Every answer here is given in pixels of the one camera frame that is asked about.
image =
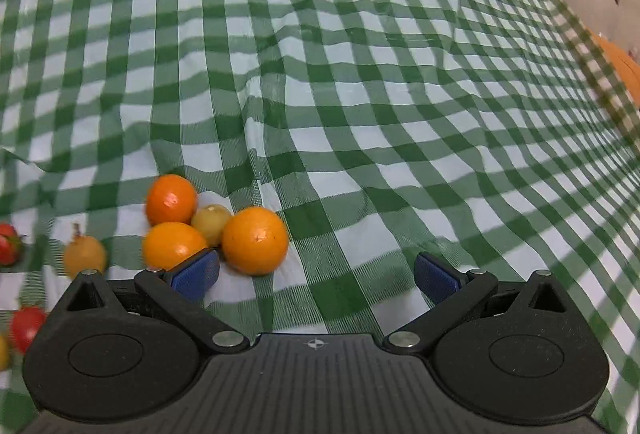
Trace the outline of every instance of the strawberry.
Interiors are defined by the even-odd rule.
[[[9,223],[0,223],[0,266],[10,266],[20,259],[22,239]]]

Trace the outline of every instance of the blue gripper pad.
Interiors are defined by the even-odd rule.
[[[200,303],[207,290],[218,280],[219,274],[218,254],[215,250],[204,250],[178,265],[167,282],[183,297]]]
[[[440,304],[462,287],[464,275],[432,255],[421,253],[415,259],[415,285],[434,304]]]

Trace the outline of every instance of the table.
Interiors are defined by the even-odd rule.
[[[161,173],[201,204],[264,205],[272,276],[223,266],[207,308],[243,333],[388,334],[430,306],[420,251],[505,280],[549,268],[604,346],[595,416],[638,424],[640,122],[562,0],[0,0],[0,218],[26,236],[11,310],[51,309],[79,223],[142,266]],[[20,360],[0,430],[33,415]]]

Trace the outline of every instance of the orange object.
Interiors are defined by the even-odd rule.
[[[160,176],[146,194],[146,218],[151,224],[189,223],[198,204],[198,194],[185,178]]]
[[[62,264],[67,276],[72,279],[79,271],[91,268],[104,273],[107,267],[107,251],[95,237],[84,236],[80,232],[80,225],[74,223],[74,238],[65,248]]]
[[[248,275],[271,273],[284,260],[288,247],[287,227],[266,208],[245,208],[231,217],[222,230],[226,261]]]
[[[11,353],[9,351],[9,342],[0,335],[0,372],[7,370],[11,363]]]
[[[613,42],[598,37],[596,34],[592,33],[592,35],[620,75],[634,101],[634,105],[640,107],[640,64],[637,64],[622,48],[616,46]]]
[[[188,224],[160,223],[142,240],[142,255],[147,266],[170,270],[206,247],[206,239]]]

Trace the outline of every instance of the fruit pile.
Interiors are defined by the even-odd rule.
[[[227,263],[247,275],[266,275],[284,260],[287,228],[262,207],[232,216],[221,205],[196,210],[197,192],[185,178],[160,176],[146,196],[146,217],[152,225],[142,242],[147,266],[170,270],[203,248],[221,247]]]
[[[208,246],[222,250],[235,270],[252,276],[276,270],[289,247],[287,227],[263,207],[249,207],[236,215],[222,205],[198,209],[196,189],[185,178],[167,174],[152,184],[146,195],[146,217],[151,229],[142,241],[147,266],[170,270]],[[22,239],[10,224],[0,223],[0,266],[20,260]],[[104,272],[107,253],[95,237],[82,234],[74,224],[74,235],[62,257],[65,273],[74,278],[94,268]],[[0,334],[0,371],[8,367],[10,344],[25,353],[46,315],[37,307],[14,313],[8,339]]]

